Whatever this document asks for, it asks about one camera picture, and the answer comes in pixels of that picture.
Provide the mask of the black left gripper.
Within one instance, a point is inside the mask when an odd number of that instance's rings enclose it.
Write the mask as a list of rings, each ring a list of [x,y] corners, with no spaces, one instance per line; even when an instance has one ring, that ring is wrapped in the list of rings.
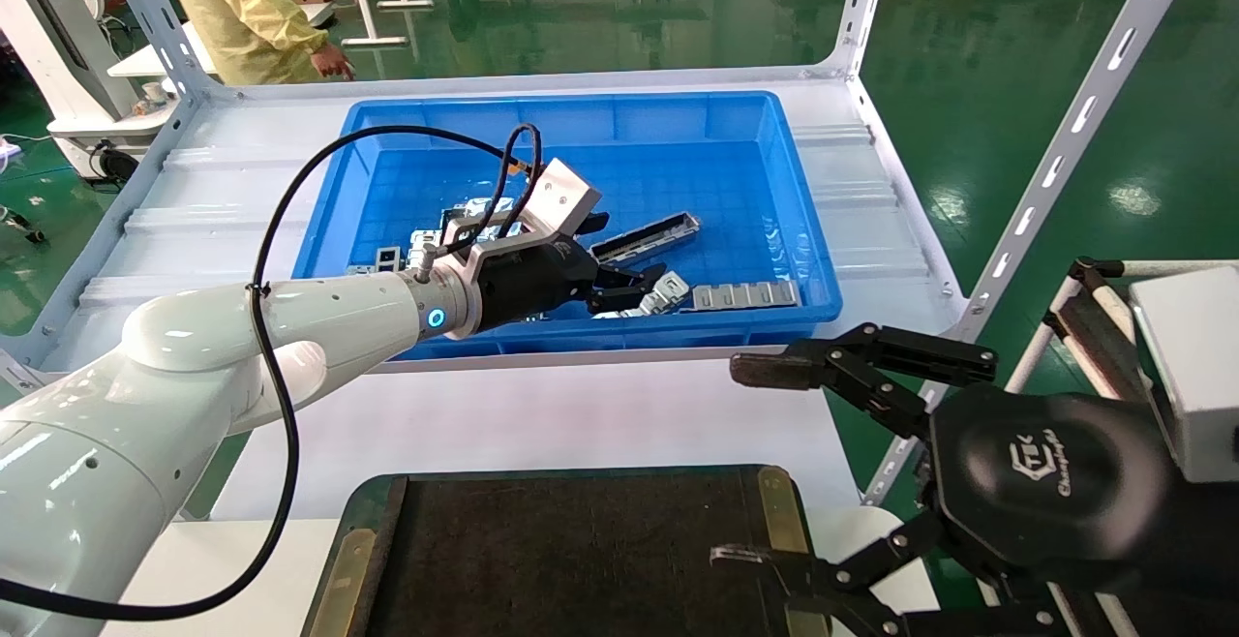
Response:
[[[608,213],[585,214],[570,235],[590,235],[608,226]],[[563,302],[589,294],[589,314],[615,314],[638,309],[655,283],[667,274],[665,263],[631,271],[593,260],[576,240],[550,240],[482,263],[478,288],[481,311],[478,331],[522,322],[545,314]]]

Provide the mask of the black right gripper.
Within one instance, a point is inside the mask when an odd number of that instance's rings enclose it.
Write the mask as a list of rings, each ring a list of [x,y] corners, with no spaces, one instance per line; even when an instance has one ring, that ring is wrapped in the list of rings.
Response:
[[[795,340],[776,354],[732,354],[729,369],[738,385],[826,389],[898,437],[929,435],[944,517],[1004,566],[1044,580],[1110,587],[1137,578],[1176,485],[1150,413],[1080,393],[973,385],[997,372],[995,351],[978,345],[860,323],[835,340]],[[929,415],[895,374],[964,389]],[[712,547],[710,561],[755,566],[781,587],[786,607],[838,620],[855,636],[1058,633],[1047,605],[898,613],[876,596],[876,585],[948,537],[942,518],[923,513],[840,563],[740,544]]]

